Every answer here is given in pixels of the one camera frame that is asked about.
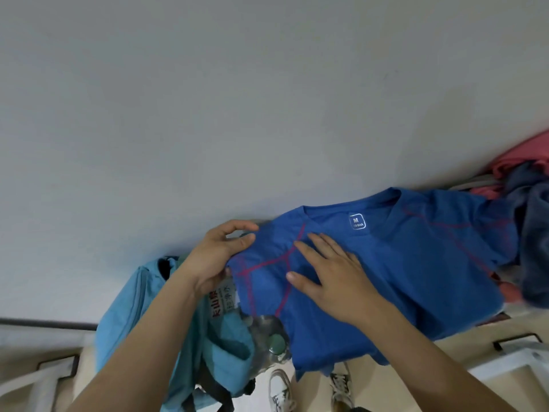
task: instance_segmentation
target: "floor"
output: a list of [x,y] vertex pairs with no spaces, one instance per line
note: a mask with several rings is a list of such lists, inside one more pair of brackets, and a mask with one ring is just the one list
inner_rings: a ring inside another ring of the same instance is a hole
[[[467,366],[494,353],[492,341],[536,332],[549,342],[549,312],[536,312],[526,317],[511,319],[497,324],[484,325],[473,330],[437,342],[451,357]],[[298,411],[327,412],[330,409],[328,381],[319,373],[306,374],[299,383],[295,381],[291,363],[282,367],[292,378]],[[365,356],[349,362],[353,377],[356,404],[374,412],[420,412],[412,396],[391,367],[381,367]],[[235,399],[237,412],[268,411],[269,372],[258,376],[256,390],[249,397]],[[500,376],[487,385],[510,402],[519,412],[542,412],[549,410],[549,399],[536,387],[529,370],[517,370]],[[214,412],[210,407],[206,412]]]

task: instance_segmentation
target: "white sneaker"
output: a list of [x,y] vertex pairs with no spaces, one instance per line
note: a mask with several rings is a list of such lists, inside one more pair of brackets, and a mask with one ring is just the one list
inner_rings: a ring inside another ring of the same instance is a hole
[[297,406],[290,379],[282,369],[273,370],[269,379],[269,403],[272,412],[291,412]]
[[351,373],[347,363],[335,363],[334,369],[330,373],[330,386],[332,386],[332,410],[334,402],[343,402],[351,409],[355,407]]

